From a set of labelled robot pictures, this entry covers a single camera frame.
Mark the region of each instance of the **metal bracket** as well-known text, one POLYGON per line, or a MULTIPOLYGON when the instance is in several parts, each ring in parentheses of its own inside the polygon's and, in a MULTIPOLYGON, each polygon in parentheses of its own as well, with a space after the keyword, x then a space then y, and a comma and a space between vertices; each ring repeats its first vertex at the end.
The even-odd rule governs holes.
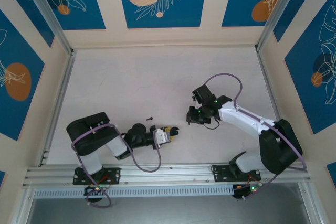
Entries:
MULTIPOLYGON (((118 185, 120 180, 120 168, 104 168, 103 174, 99 174, 97 179, 93 177, 100 185, 118 185)), ((92 184, 91 180, 85 174, 82 168, 77 167, 75 169, 74 180, 72 181, 73 185, 90 185, 92 184)))
POLYGON ((260 181, 261 176, 258 170, 251 171, 249 173, 240 174, 239 178, 230 172, 229 165, 212 165, 211 171, 214 174, 215 182, 248 182, 249 177, 253 177, 255 180, 260 181))

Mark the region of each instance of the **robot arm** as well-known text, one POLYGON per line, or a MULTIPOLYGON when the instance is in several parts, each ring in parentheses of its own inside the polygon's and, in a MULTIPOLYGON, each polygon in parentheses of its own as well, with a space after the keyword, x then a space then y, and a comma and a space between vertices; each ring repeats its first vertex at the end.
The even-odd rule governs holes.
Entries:
MULTIPOLYGON (((78 119, 70 123, 67 132, 72 142, 90 130, 110 123, 104 112, 78 119)), ((156 129, 155 126, 146 132, 143 124, 137 123, 127 133, 121 134, 116 127, 102 127, 87 134, 78 143, 74 144, 77 154, 85 166, 89 175, 93 175, 96 181, 104 176, 103 166, 100 163, 98 149, 106 146, 116 159, 125 159, 131 155, 135 148, 152 145, 153 149, 160 148, 163 144, 170 143, 172 138, 179 134, 179 128, 163 127, 156 129)))
POLYGON ((193 91, 196 106, 189 107, 188 123, 209 124, 211 118, 239 127, 254 139, 259 139, 259 151, 243 152, 230 161, 230 171, 239 179, 251 170, 268 169, 274 174, 282 173, 298 156, 270 127, 276 128, 302 155, 300 144, 286 120, 277 122, 253 114, 235 105, 231 98, 215 97, 206 85, 193 91))

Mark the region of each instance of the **vent grille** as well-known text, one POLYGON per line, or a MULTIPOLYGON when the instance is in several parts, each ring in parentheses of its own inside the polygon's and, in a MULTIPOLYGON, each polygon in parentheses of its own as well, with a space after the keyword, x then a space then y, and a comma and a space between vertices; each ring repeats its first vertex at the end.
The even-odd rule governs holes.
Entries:
MULTIPOLYGON (((106 191, 110 197, 171 197, 171 196, 209 196, 233 195, 232 185, 213 186, 159 186, 159 187, 115 187, 106 191)), ((83 198, 83 188, 72 189, 38 189, 35 199, 83 198)))

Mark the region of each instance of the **white floor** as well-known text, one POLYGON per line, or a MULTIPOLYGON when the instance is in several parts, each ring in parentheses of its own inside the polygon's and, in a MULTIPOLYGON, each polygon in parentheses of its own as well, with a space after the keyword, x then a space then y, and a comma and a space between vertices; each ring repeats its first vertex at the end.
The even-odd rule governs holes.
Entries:
MULTIPOLYGON (((242 151, 257 149, 258 139, 233 125, 222 122, 211 131, 186 122, 188 107, 194 105, 192 91, 221 72, 235 74, 242 80, 240 106, 275 119, 254 48, 79 50, 47 164, 77 164, 66 127, 76 119, 102 111, 121 132, 135 123, 179 127, 180 135, 161 148, 163 163, 167 164, 228 162, 242 151), (153 121, 146 121, 151 116, 153 121)), ((208 87, 217 97, 223 94, 234 98, 239 84, 231 77, 217 77, 208 87)), ((105 147, 99 153, 102 163, 132 164, 131 158, 116 160, 105 147)), ((150 146, 134 153, 140 164, 158 162, 156 151, 150 146)))

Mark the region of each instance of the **black cable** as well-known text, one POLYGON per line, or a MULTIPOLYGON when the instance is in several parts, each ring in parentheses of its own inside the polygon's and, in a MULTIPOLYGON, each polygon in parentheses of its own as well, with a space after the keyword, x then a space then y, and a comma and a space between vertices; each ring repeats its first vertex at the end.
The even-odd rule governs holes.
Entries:
POLYGON ((204 125, 204 127, 206 127, 206 128, 209 129, 209 130, 215 130, 215 129, 217 129, 217 128, 220 126, 220 123, 219 123, 219 121, 217 120, 217 118, 215 118, 215 121, 218 123, 218 125, 217 125, 216 127, 214 127, 214 128, 209 128, 209 127, 205 126, 205 124, 203 124, 203 125, 204 125))

